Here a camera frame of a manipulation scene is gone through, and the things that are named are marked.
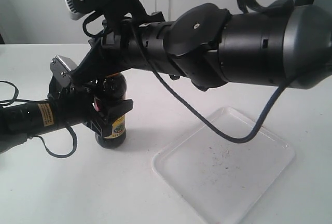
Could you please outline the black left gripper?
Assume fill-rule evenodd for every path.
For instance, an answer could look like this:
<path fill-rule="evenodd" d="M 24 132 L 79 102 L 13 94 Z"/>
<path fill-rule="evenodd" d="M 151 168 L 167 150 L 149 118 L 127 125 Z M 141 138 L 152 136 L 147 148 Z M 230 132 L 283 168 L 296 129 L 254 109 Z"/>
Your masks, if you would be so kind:
<path fill-rule="evenodd" d="M 54 76 L 47 100 L 53 116 L 48 131 L 84 124 L 101 138 L 118 138 L 125 132 L 125 115 L 133 109 L 133 100 L 101 101 L 95 98 L 95 83 L 63 87 Z"/>

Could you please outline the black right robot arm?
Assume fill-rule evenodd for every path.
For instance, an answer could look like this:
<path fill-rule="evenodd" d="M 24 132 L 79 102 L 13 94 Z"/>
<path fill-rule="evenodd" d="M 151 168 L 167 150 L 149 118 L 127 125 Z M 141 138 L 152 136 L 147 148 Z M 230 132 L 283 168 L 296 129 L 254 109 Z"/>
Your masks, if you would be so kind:
<path fill-rule="evenodd" d="M 72 73 L 77 84 L 128 69 L 186 77 L 200 90 L 229 82 L 310 89 L 331 76 L 331 14 L 315 5 L 274 2 L 232 15 L 211 3 L 174 22 L 135 26 L 99 40 Z"/>

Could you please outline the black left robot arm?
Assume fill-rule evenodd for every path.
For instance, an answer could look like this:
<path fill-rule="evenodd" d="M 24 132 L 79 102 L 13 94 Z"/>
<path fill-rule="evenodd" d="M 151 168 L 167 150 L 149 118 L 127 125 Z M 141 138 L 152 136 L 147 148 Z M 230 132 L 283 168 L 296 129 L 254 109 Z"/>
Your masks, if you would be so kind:
<path fill-rule="evenodd" d="M 52 78 L 45 100 L 19 99 L 19 89 L 13 97 L 1 101 L 1 153 L 24 144 L 28 139 L 42 138 L 43 134 L 67 129 L 72 137 L 72 150 L 65 155 L 46 152 L 56 158 L 72 156 L 78 146 L 73 126 L 83 124 L 100 137 L 111 134 L 117 119 L 133 109 L 133 101 L 112 99 L 96 84 L 61 86 Z"/>

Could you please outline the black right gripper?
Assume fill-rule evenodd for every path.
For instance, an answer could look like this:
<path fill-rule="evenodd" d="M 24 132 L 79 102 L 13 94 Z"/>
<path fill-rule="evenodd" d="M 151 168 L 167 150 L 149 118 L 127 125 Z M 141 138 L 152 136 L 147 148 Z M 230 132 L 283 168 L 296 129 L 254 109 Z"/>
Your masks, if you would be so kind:
<path fill-rule="evenodd" d="M 91 49 L 72 71 L 73 84 L 83 85 L 129 69 L 145 69 L 145 59 L 133 34 L 133 30 L 141 33 L 137 21 L 124 17 L 117 31 L 106 21 L 103 21 L 103 27 L 97 38 L 89 40 Z"/>

